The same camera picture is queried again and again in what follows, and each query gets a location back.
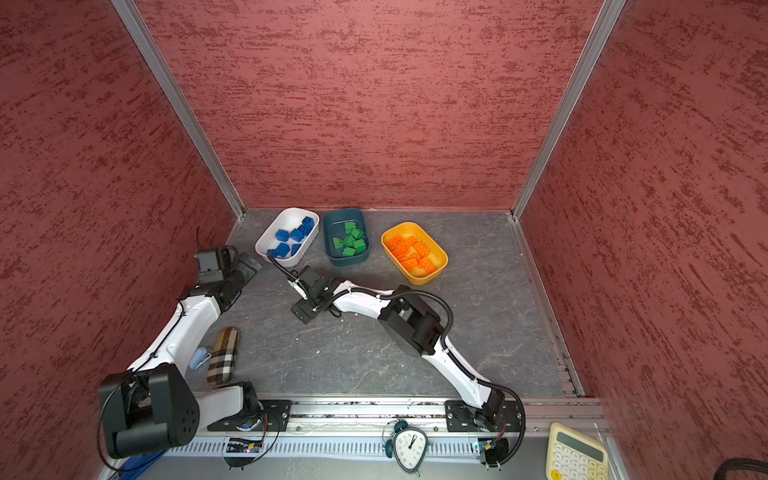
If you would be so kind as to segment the large blue lego bottom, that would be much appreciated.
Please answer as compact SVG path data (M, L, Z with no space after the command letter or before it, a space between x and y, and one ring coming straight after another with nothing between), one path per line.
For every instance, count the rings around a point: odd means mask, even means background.
M298 227L298 230L302 232L305 236L308 236L311 231L313 230L314 226L311 224L305 224Z

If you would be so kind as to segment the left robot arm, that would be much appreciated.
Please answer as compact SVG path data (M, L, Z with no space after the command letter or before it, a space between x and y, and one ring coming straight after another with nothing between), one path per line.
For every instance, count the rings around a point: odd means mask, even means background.
M186 380L206 332L261 266L230 245L199 251L195 258L197 283L178 301L161 333L125 372L105 377L99 386L96 440L113 459L186 445L217 423L241 431L265 425L252 384L233 380L241 340L237 328L221 331L207 354L210 391L195 393Z

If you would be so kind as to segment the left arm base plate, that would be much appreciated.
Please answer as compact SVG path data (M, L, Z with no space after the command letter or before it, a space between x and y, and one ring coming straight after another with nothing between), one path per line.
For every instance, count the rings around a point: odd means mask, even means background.
M285 432L293 402L287 399L261 400L257 413L241 411L207 427L210 432L248 433L252 431Z

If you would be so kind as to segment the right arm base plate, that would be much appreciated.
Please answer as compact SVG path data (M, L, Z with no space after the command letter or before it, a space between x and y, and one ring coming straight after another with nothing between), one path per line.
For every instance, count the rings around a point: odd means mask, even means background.
M516 401L506 400L496 414L486 416L480 409L470 407L461 400L444 403L447 430L451 433L488 432L518 433L524 409Z

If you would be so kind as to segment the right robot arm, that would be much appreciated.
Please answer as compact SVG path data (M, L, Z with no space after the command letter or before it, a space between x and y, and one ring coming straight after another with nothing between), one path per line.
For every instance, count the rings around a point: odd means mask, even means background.
M322 277L309 267L285 275L300 295L291 312L301 322L307 324L324 312L375 319L406 354L429 363L456 390L461 399L459 422L486 432L523 429L519 396L482 376L453 346L448 334L454 316L442 298L405 285L395 290L365 288Z

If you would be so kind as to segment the orange lego cluster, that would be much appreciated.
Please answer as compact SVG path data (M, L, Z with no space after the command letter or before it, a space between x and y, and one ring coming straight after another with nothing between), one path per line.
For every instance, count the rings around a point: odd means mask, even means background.
M407 257L408 251L409 251L409 247L402 244L392 251L392 255L395 257L396 260L400 261L401 259Z

